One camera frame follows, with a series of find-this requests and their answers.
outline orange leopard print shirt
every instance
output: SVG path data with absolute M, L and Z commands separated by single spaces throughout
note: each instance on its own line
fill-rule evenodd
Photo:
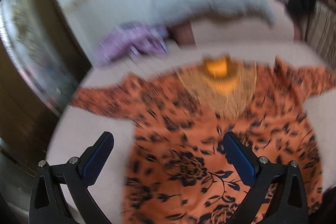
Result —
M 79 88 L 72 106 L 131 119 L 136 126 L 124 223 L 224 224 L 249 190 L 226 159 L 221 142 L 227 131 L 258 157 L 280 164 L 297 161 L 310 213 L 319 208 L 322 167 L 302 104 L 334 87 L 335 76 L 325 68 L 295 69 L 276 58 L 274 67 L 257 65 L 253 99 L 237 120 L 200 105 L 176 73 L 150 81 L 132 75 L 111 88 Z M 273 192 L 270 187 L 255 222 L 262 220 Z

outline purple cloth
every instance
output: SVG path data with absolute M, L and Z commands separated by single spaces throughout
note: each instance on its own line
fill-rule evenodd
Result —
M 154 55 L 167 54 L 167 46 L 160 36 L 166 33 L 162 30 L 166 29 L 150 28 L 142 23 L 115 28 L 97 48 L 94 66 L 107 65 L 126 53 L 129 53 L 132 59 L 136 59 L 140 52 Z

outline floral pattern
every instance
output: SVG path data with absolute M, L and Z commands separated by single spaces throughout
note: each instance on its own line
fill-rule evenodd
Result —
M 171 173 L 169 180 L 180 180 L 184 187 L 194 186 L 197 180 L 201 180 L 207 175 L 207 169 L 204 167 L 204 159 L 194 157 L 191 152 L 178 152 L 171 150 L 172 157 L 169 162 L 164 164 L 164 170 Z
M 335 76 L 323 67 L 295 69 L 276 59 L 274 68 L 257 65 L 252 101 L 234 121 L 201 105 L 176 73 L 149 82 L 130 76 L 114 88 L 79 89 L 72 105 L 128 118 L 136 126 L 124 223 L 224 224 L 249 191 L 226 157 L 228 131 L 258 157 L 285 165 L 297 161 L 310 213 L 319 208 L 322 167 L 302 103 L 334 87 Z M 263 219 L 274 191 L 272 185 L 254 222 Z

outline metal screw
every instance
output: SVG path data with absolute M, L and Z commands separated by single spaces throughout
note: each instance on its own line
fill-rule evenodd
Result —
M 69 160 L 69 162 L 70 162 L 71 164 L 75 164 L 76 162 L 78 162 L 78 158 L 77 158 L 77 157 L 72 157 L 72 158 Z
M 298 165 L 298 163 L 296 161 L 292 160 L 291 161 L 291 166 L 298 167 L 299 165 Z
M 266 157 L 260 157 L 260 162 L 262 163 L 262 164 L 266 164 L 266 163 L 268 163 L 268 158 L 266 158 Z
M 47 164 L 47 162 L 45 160 L 41 160 L 39 162 L 39 167 L 44 167 Z

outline shirt sleeve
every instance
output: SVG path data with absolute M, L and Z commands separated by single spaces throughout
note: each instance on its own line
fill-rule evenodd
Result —
M 297 69 L 277 57 L 274 72 L 280 79 L 282 89 L 293 92 L 300 104 L 308 97 L 321 95 L 336 86 L 334 72 L 323 66 L 307 66 Z
M 133 119 L 145 108 L 143 97 L 147 85 L 138 76 L 130 75 L 117 86 L 78 88 L 70 105 L 100 116 Z

